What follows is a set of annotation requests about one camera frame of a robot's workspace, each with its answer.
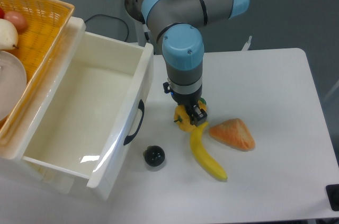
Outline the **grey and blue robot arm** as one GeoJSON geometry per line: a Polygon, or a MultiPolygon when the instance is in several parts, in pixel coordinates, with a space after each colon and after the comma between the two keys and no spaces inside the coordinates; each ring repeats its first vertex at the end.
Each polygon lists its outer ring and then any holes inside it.
{"type": "Polygon", "coordinates": [[[184,107],[189,122],[199,126],[207,113],[202,94],[204,44],[200,27],[247,11],[250,0],[138,0],[142,23],[165,60],[164,91],[184,107]]]}

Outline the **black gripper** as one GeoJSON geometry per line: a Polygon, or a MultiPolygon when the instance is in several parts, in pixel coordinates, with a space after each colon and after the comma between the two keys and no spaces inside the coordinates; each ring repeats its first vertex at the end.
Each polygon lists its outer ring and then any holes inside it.
{"type": "Polygon", "coordinates": [[[191,125],[198,127],[206,122],[207,113],[204,109],[201,109],[198,104],[201,92],[194,92],[186,95],[171,92],[171,96],[178,105],[183,105],[185,107],[187,113],[189,113],[191,125]]]}

